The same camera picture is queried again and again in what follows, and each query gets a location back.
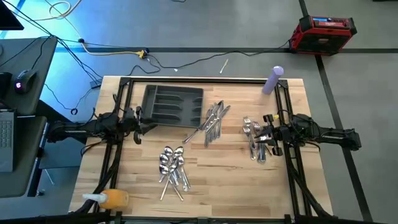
keyboard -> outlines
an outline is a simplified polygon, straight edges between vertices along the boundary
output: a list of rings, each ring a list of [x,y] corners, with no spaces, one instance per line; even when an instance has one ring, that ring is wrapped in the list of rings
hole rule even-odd
[[[14,169],[14,112],[0,112],[0,172]]]

white bottle cap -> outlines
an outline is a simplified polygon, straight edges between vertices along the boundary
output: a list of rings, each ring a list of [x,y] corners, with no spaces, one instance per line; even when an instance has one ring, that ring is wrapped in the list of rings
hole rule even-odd
[[[98,203],[105,203],[108,200],[106,194],[83,194],[84,199],[91,199]]]
[[[284,74],[284,68],[281,66],[275,66],[272,70],[274,71],[275,75],[281,76]]]

computer mouse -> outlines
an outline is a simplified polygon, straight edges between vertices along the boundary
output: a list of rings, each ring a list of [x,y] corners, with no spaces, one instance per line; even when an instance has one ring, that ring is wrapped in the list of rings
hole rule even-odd
[[[18,94],[25,94],[32,89],[37,72],[33,70],[22,71],[15,79],[14,89]]]

gray floor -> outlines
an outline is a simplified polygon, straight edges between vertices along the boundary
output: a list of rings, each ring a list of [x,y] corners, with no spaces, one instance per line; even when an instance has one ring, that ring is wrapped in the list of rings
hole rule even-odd
[[[371,0],[307,0],[310,14],[353,17],[358,34],[347,48],[398,48],[395,37],[398,28],[398,2]],[[27,1],[22,11],[38,18],[47,16],[48,5],[41,0]],[[278,47],[292,34],[301,11],[298,1],[280,0],[187,0],[185,4],[170,1],[83,0],[70,20],[88,42],[147,47]],[[65,39],[75,40],[75,31],[65,21],[41,23]],[[35,27],[25,25],[22,32],[8,32],[6,38],[43,35]],[[212,54],[154,54],[164,65],[181,65]],[[126,75],[135,65],[152,68],[133,55],[95,57],[84,53],[77,56],[100,75]],[[162,70],[165,76],[219,76],[226,58],[229,64],[222,76],[266,77],[270,68],[281,65],[285,78],[303,78],[313,118],[322,126],[334,126],[315,59],[311,55],[269,53],[256,57],[228,55],[200,62],[190,67]],[[363,148],[354,152],[373,218],[377,222],[394,223],[398,167],[393,134],[398,131],[396,54],[338,54],[323,57],[326,73],[345,128],[356,128]],[[133,75],[145,75],[135,71]],[[47,84],[65,106],[73,107],[89,89],[90,79],[66,53],[56,53],[50,67]],[[95,106],[98,90],[93,90],[79,105],[79,114],[64,110],[48,90],[42,99],[74,121],[87,119]],[[322,161],[335,215],[361,219],[345,161],[339,147],[322,145]],[[30,205],[27,211],[10,209],[0,218],[31,217],[67,212],[77,171],[54,170],[56,186],[42,177],[47,194],[41,198],[0,199],[0,208]]]

orange bottle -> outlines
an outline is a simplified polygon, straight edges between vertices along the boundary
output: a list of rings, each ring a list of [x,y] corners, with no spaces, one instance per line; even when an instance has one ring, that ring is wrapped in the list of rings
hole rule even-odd
[[[107,189],[100,194],[83,194],[83,198],[98,202],[99,207],[104,209],[123,208],[129,203],[129,193],[118,189]]]

